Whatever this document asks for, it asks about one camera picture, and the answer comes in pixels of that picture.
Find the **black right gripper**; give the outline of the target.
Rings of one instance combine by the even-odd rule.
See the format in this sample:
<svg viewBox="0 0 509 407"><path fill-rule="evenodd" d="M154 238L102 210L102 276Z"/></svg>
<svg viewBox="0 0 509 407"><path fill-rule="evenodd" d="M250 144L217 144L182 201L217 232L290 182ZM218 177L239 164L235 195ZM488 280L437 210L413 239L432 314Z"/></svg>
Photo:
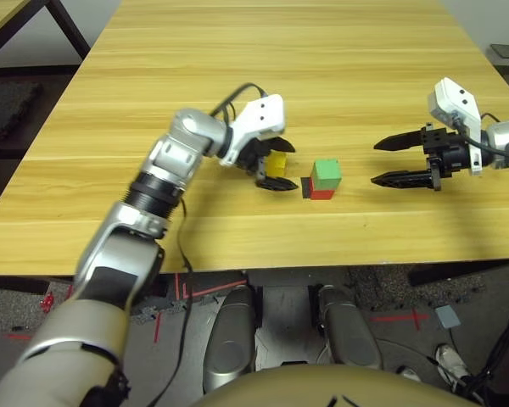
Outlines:
<svg viewBox="0 0 509 407"><path fill-rule="evenodd" d="M443 178L452 177L454 172L469 170L471 167L469 146L463 137L455 131L436 129L430 125L420 130L385 137L373 148L400 151L420 145L427 155L426 170L390 171L373 177L371 183L396 189L430 188L439 191Z"/></svg>

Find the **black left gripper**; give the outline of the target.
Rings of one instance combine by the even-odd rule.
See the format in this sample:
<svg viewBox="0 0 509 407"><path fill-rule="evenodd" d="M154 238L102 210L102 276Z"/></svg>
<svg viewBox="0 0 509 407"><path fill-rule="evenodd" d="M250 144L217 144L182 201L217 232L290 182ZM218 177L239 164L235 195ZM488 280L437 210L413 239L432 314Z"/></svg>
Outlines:
<svg viewBox="0 0 509 407"><path fill-rule="evenodd" d="M282 137L267 140L253 138L241 149L235 165L255 176L257 187L270 191L293 191L298 185L285 178L286 159L266 158L271 150L283 153L294 153L294 146Z"/></svg>

